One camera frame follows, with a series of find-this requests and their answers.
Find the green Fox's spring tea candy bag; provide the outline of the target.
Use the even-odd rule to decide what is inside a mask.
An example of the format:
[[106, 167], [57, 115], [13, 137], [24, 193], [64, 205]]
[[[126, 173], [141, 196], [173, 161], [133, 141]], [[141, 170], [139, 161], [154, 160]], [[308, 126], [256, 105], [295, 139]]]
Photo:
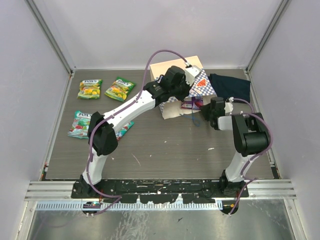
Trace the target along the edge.
[[95, 100], [100, 98], [102, 79], [87, 79], [79, 83], [78, 99]]

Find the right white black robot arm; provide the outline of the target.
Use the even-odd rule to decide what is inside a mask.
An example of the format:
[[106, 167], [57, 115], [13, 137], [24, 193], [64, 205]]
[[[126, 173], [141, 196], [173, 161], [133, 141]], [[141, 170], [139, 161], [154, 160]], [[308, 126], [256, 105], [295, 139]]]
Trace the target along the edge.
[[[251, 112], [233, 114], [233, 102], [247, 104]], [[210, 103], [200, 106], [199, 109], [212, 128], [232, 131], [235, 154], [219, 178], [218, 190], [225, 197], [239, 196], [245, 186], [249, 168], [273, 144], [271, 130], [262, 114], [254, 112], [253, 106], [241, 98], [213, 97]]]

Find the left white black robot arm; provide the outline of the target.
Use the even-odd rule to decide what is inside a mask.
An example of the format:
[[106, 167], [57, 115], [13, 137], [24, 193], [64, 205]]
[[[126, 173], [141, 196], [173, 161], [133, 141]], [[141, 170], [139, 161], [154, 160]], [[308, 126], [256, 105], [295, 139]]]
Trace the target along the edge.
[[91, 116], [88, 137], [89, 155], [79, 183], [80, 192], [88, 198], [97, 197], [100, 192], [102, 170], [110, 155], [118, 146], [116, 133], [128, 122], [174, 97], [183, 101], [189, 94], [201, 69], [189, 65], [182, 69], [171, 66], [158, 80], [148, 82], [142, 90], [119, 107]]

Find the purple berries candy bag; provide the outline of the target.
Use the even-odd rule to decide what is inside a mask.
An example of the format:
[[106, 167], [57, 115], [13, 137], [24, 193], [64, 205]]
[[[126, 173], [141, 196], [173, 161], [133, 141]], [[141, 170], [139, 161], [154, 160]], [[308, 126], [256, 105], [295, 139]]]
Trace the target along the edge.
[[187, 109], [187, 110], [200, 110], [200, 108], [204, 105], [203, 99], [197, 98], [197, 97], [192, 97], [190, 100], [185, 100], [181, 104], [182, 109]]

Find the blue checkered paper bag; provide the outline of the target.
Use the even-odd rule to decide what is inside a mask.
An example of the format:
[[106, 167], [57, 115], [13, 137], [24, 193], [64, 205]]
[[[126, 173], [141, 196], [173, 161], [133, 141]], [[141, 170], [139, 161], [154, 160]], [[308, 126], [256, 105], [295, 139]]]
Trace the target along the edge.
[[212, 87], [203, 65], [197, 55], [189, 56], [150, 65], [152, 80], [158, 80], [165, 91], [166, 99], [158, 106], [163, 119], [188, 115], [198, 110], [191, 106], [192, 100], [208, 104], [216, 92]]

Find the teal Fox's blossom candy bag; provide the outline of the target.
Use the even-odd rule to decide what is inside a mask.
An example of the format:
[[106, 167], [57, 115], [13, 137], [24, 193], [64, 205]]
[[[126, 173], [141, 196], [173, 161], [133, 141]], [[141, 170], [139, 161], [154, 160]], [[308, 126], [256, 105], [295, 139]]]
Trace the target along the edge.
[[88, 139], [91, 117], [92, 115], [90, 113], [84, 113], [77, 110], [74, 113], [74, 120], [67, 136], [78, 139]]

